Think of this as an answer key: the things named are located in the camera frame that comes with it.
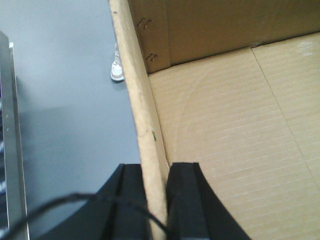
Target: shoe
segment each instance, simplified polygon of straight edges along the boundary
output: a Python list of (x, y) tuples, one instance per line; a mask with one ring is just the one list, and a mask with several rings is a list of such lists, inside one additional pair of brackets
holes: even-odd
[(113, 81), (121, 82), (125, 80), (124, 72), (120, 62), (118, 44), (115, 44), (114, 61), (111, 66), (110, 76)]

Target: staple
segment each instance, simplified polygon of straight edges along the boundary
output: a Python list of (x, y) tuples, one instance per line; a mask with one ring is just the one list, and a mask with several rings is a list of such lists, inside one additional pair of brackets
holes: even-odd
[(146, 21), (146, 24), (144, 25), (143, 29), (147, 29), (150, 22), (152, 22), (152, 19), (149, 19), (148, 21)]
[(149, 56), (147, 56), (145, 60), (148, 60), (149, 58), (151, 58), (152, 55), (153, 55), (153, 53), (151, 53)]
[(155, 58), (158, 57), (157, 54), (153, 55), (153, 58), (151, 58), (151, 62), (153, 62), (155, 60)]
[(142, 24), (142, 22), (143, 22), (144, 20), (146, 20), (145, 17), (144, 17), (144, 18), (141, 18), (141, 20), (140, 20), (139, 23), (137, 24), (137, 27), (140, 27), (140, 25)]

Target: cardboard edge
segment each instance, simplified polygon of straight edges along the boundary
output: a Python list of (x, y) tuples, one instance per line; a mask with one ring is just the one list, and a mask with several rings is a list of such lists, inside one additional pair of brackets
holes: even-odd
[[(127, 0), (110, 0), (125, 82), (137, 131), (147, 206), (167, 223), (165, 183), (169, 165), (165, 157), (159, 119)], [(166, 239), (151, 222), (153, 238)]]

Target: cardboard box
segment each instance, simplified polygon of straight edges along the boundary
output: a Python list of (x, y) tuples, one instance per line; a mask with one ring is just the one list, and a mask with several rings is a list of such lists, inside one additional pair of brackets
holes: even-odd
[(252, 239), (319, 239), (320, 1), (110, 6), (149, 210), (165, 223), (169, 166), (199, 162)]

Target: black plastic piece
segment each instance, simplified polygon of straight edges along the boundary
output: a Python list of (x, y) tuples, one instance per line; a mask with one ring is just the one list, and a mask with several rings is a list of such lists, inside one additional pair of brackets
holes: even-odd
[(175, 240), (250, 240), (209, 186), (198, 163), (174, 163), (166, 186)]
[[(122, 196), (146, 206), (142, 171), (139, 164), (120, 164), (97, 192)], [(113, 202), (87, 202), (76, 213), (37, 240), (146, 240), (148, 219), (128, 206)]]

